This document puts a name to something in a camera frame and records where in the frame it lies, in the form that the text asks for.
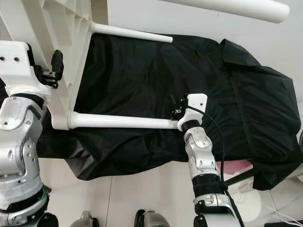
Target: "white tube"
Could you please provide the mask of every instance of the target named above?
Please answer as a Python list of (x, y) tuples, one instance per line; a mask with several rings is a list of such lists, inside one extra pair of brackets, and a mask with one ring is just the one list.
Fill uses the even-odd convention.
[(165, 35), (157, 35), (147, 32), (139, 32), (125, 28), (113, 27), (108, 25), (97, 24), (95, 22), (90, 23), (90, 27), (93, 33), (102, 33), (108, 35), (117, 35), (123, 37), (130, 37), (136, 39), (146, 39), (152, 41), (159, 41), (165, 43), (172, 43), (172, 37)]
[(178, 129), (177, 121), (144, 117), (124, 117), (71, 112), (68, 116), (69, 129), (89, 128), (142, 128)]
[(216, 10), (273, 23), (289, 14), (289, 7), (272, 0), (162, 0), (203, 9)]

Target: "black cloth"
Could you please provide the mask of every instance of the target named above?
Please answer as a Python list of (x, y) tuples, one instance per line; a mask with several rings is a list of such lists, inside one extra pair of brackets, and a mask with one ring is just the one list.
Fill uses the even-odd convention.
[[(169, 119), (184, 93), (208, 95), (206, 112), (222, 129), (225, 160), (247, 159), (254, 188), (273, 188), (303, 161), (293, 82), (263, 67), (243, 47), (173, 35), (172, 44), (94, 34), (75, 105), (86, 114)], [(203, 127), (216, 160), (221, 142), (207, 118)], [(65, 158), (82, 180), (135, 174), (169, 161), (187, 161), (177, 130), (77, 128), (54, 130), (50, 114), (37, 145), (40, 157)]]

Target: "wire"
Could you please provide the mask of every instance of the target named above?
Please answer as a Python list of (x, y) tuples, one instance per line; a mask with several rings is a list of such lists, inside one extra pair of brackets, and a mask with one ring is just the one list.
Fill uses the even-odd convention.
[(292, 222), (285, 221), (285, 220), (283, 220), (283, 219), (280, 217), (280, 219), (281, 219), (283, 222), (285, 222), (285, 223), (287, 223), (287, 224), (289, 224), (289, 225), (294, 225), (294, 226), (303, 227), (303, 224), (301, 224), (300, 222), (296, 221), (296, 220), (293, 219), (292, 217), (290, 217), (290, 216), (288, 216), (288, 215), (286, 215), (286, 214), (280, 213), (279, 211), (275, 210), (274, 208), (269, 207), (269, 206), (266, 205), (266, 204), (264, 204), (264, 206), (265, 206), (267, 209), (269, 209), (269, 210), (271, 210), (271, 211), (277, 213), (277, 214), (279, 215), (279, 217), (280, 217), (280, 215), (282, 215), (282, 216), (284, 216), (284, 217), (286, 217), (286, 218), (291, 219), (292, 221), (294, 221), (294, 222), (296, 222), (296, 223), (292, 223)]
[[(223, 133), (220, 129), (220, 127), (218, 126), (217, 122), (208, 114), (206, 114), (205, 112), (203, 112), (202, 110), (199, 110), (199, 109), (196, 109), (194, 107), (191, 107), (191, 106), (187, 106), (187, 108), (189, 109), (192, 109), (194, 111), (197, 111), (198, 113), (201, 113), (203, 116), (206, 116), (208, 119), (210, 119), (212, 121), (212, 123), (216, 126), (217, 130), (219, 131), (219, 134), (220, 134), (220, 138), (221, 138), (221, 142), (222, 142), (222, 152), (221, 152), (221, 172), (220, 172), (220, 175), (221, 175), (221, 184), (222, 186), (225, 187), (225, 184), (224, 184), (224, 159), (225, 159), (225, 144), (224, 144), (224, 137), (223, 137)], [(244, 227), (244, 224), (243, 224), (243, 221), (242, 221), (242, 218), (241, 218), (241, 215), (238, 211), (238, 208), (235, 204), (235, 202), (233, 201), (231, 195), (229, 194), (228, 192), (228, 188), (225, 187), (224, 189), (226, 195), (229, 197), (230, 201), (231, 201), (231, 204), (232, 204), (232, 208), (234, 209), (235, 213), (236, 213), (236, 216), (237, 216), (237, 219), (239, 220), (240, 222), (240, 225), (241, 227)]]

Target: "floor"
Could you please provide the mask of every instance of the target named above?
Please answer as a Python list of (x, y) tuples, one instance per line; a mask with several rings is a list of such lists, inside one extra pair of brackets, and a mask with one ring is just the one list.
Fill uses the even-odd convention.
[[(132, 227), (139, 209), (157, 211), (172, 227), (193, 223), (194, 194), (186, 163), (170, 162), (136, 175), (84, 182), (73, 175), (64, 160), (39, 161), (42, 180), (53, 190), (48, 211), (58, 217), (61, 227), (70, 226), (84, 210), (91, 211), (102, 227)], [(256, 197), (246, 198), (244, 194), (240, 198), (233, 188), (230, 192), (243, 219), (249, 220), (246, 227), (280, 222), (279, 216), (266, 206), (303, 220), (303, 183), (297, 178), (287, 179), (271, 191), (255, 191), (259, 194)]]

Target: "black nylon cover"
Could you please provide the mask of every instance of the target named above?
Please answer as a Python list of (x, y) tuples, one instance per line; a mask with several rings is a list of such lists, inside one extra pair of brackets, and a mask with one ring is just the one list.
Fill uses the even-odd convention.
[[(243, 47), (173, 35), (172, 44), (92, 36), (75, 111), (87, 114), (170, 118), (184, 93), (208, 95), (206, 112), (223, 131), (225, 160), (247, 159), (259, 174), (254, 188), (273, 188), (303, 161), (296, 134), (301, 123), (290, 78), (261, 66)], [(4, 98), (0, 86), (0, 102)], [(215, 126), (203, 120), (221, 157)], [(52, 129), (50, 114), (37, 145), (39, 157), (65, 158), (75, 175), (90, 180), (128, 175), (169, 161), (187, 161), (175, 130)]]

